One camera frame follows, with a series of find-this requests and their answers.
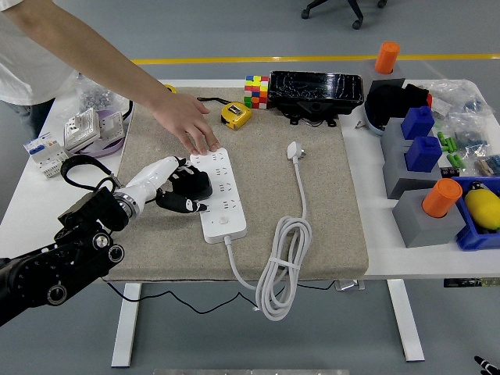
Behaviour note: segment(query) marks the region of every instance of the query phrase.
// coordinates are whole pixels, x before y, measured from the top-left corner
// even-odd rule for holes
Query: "white table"
[[[421,80],[411,82],[426,83]],[[243,80],[171,80],[168,83],[174,87],[212,88],[242,88],[245,84]],[[75,98],[75,93],[58,98],[44,126],[44,132],[50,131],[60,142],[63,142],[64,123],[77,111]],[[500,252],[463,252],[455,242],[406,248],[391,213],[397,201],[387,199],[385,194],[380,138],[366,128],[355,129],[360,120],[366,122],[362,106],[349,116],[340,116],[370,261],[365,278],[388,280],[406,358],[423,360],[402,279],[500,277]],[[489,119],[488,133],[490,140],[500,139],[500,126],[493,116]],[[492,151],[500,152],[500,142],[492,145]],[[117,152],[100,160],[116,174],[120,159],[121,154]],[[92,167],[78,168],[72,171],[72,178],[81,183],[96,184],[103,177]],[[0,225],[0,242],[3,244],[0,258],[16,257],[51,244],[53,236],[61,228],[57,217],[85,193],[68,185],[60,176],[46,179],[29,160]],[[126,293],[130,291],[139,295],[140,285],[128,284]],[[122,343],[122,352],[115,353],[118,357],[116,361],[113,357],[113,366],[128,366],[127,357],[130,363],[137,304],[130,306],[128,303],[124,302],[122,315],[124,319],[128,316],[129,322],[120,323],[122,328],[117,335],[117,343]]]

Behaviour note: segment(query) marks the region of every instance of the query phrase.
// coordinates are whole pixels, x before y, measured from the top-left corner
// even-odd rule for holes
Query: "chair wheel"
[[[359,28],[361,27],[361,23],[362,23],[362,21],[360,21],[360,20],[354,21],[354,23],[352,24],[352,28],[354,30],[359,30]]]

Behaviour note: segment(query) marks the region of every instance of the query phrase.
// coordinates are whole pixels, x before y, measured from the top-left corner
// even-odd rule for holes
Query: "yellow tape measure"
[[[171,90],[174,94],[177,92],[174,86],[170,86],[169,84],[164,84],[163,86]]]
[[[252,110],[245,104],[231,102],[222,108],[220,120],[233,130],[238,130],[252,117]]]

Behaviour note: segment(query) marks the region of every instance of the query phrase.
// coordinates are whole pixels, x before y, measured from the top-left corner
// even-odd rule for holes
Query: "beige felt mat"
[[[177,90],[195,97],[243,99],[241,88]],[[229,153],[247,220],[246,237],[233,241],[242,277],[259,279],[278,220],[302,214],[295,170],[286,156],[287,146],[298,141],[307,154],[299,168],[312,226],[312,244],[300,279],[361,278],[368,255],[341,129],[325,123],[310,127],[302,121],[293,126],[275,109],[254,109],[252,118],[235,131],[220,122],[222,104],[205,105],[212,111],[206,119]],[[168,155],[189,158],[180,142],[139,105],[124,148],[118,175],[124,184],[144,166]],[[126,255],[110,271],[109,280],[235,280],[224,243],[204,241],[198,213],[179,214],[150,203],[138,220],[113,237]]]

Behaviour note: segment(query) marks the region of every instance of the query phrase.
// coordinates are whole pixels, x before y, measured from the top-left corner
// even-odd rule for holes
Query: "green battery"
[[[452,144],[453,152],[457,150],[455,139],[453,137],[448,138],[450,140],[450,143]]]
[[[450,154],[454,152],[455,150],[453,149],[451,138],[446,138],[445,142],[446,142],[446,147],[448,147],[448,152]]]
[[[443,132],[442,132],[442,131],[438,131],[438,133],[437,133],[437,138],[438,138],[438,139],[439,139],[439,141],[441,142],[441,146],[446,146],[445,136],[443,135]]]
[[[455,158],[453,158],[452,154],[447,154],[446,159],[448,159],[450,164],[452,164],[452,166],[454,166],[455,168],[460,168],[459,164],[456,162]]]
[[[453,159],[455,159],[455,161],[459,165],[459,168],[462,168],[463,170],[466,168],[466,164],[463,162],[463,160],[460,159],[460,156],[458,154],[454,154]]]

